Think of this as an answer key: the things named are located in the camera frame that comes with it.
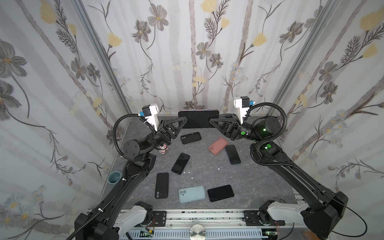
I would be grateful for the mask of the pink phone case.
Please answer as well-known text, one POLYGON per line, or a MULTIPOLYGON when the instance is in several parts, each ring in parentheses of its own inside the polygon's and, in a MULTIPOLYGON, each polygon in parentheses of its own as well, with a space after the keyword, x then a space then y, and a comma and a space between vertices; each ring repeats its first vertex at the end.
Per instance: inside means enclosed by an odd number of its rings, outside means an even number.
POLYGON ((211 144, 208 149, 209 151, 214 154, 214 155, 217 155, 221 150, 223 150, 227 145, 229 144, 229 142, 224 139, 224 138, 219 138, 217 141, 215 141, 213 144, 211 144))

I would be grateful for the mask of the blue-edged phone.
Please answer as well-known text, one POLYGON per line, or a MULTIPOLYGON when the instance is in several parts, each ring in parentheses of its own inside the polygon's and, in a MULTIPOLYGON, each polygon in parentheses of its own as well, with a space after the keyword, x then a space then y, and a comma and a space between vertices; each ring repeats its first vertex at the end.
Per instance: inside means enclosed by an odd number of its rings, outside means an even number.
POLYGON ((225 150, 231 165, 237 165, 241 163, 241 159, 235 145, 227 145, 225 150))
POLYGON ((175 162, 175 164, 173 165, 171 171, 173 173, 176 173, 178 175, 181 175, 182 172, 184 171, 184 168, 186 167, 188 161, 190 159, 190 155, 187 155, 185 153, 181 153, 177 159, 177 161, 175 162))

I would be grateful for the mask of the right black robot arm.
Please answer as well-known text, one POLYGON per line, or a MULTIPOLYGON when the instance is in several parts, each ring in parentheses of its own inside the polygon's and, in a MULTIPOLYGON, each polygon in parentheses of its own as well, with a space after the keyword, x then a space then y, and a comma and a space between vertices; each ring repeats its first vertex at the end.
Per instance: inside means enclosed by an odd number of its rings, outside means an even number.
POLYGON ((306 205, 281 204, 276 201, 267 201, 259 210, 265 212, 273 221, 288 221, 305 225, 319 239, 326 240, 334 231, 337 223, 348 209, 348 197, 342 193, 334 193, 313 179, 298 165, 296 165, 274 143, 285 131, 288 123, 287 114, 278 105, 264 102, 251 106, 242 121, 236 114, 223 114, 211 118, 210 124, 223 136, 232 141, 247 139, 250 145, 250 157, 261 166, 268 167, 282 177, 305 200, 306 205), (276 109, 281 120, 274 116, 261 117, 249 124, 247 119, 254 109, 269 106, 276 109))

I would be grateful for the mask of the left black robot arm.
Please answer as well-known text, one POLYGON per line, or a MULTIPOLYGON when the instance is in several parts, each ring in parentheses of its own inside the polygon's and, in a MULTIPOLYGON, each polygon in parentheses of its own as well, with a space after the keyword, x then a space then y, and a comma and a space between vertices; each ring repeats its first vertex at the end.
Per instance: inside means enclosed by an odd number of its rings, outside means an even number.
POLYGON ((118 240, 119 231, 122 229, 116 226, 118 215, 137 186, 153 169, 156 156, 151 154, 151 151, 163 145, 169 146, 187 122, 185 117, 161 121, 159 128, 155 130, 145 117, 139 114, 124 115, 113 127, 114 143, 117 142, 117 127, 126 118, 139 118, 151 132, 141 139, 128 140, 121 147, 115 146, 118 154, 126 160, 122 177, 89 214, 80 214, 76 218, 75 230, 68 236, 69 240, 118 240))

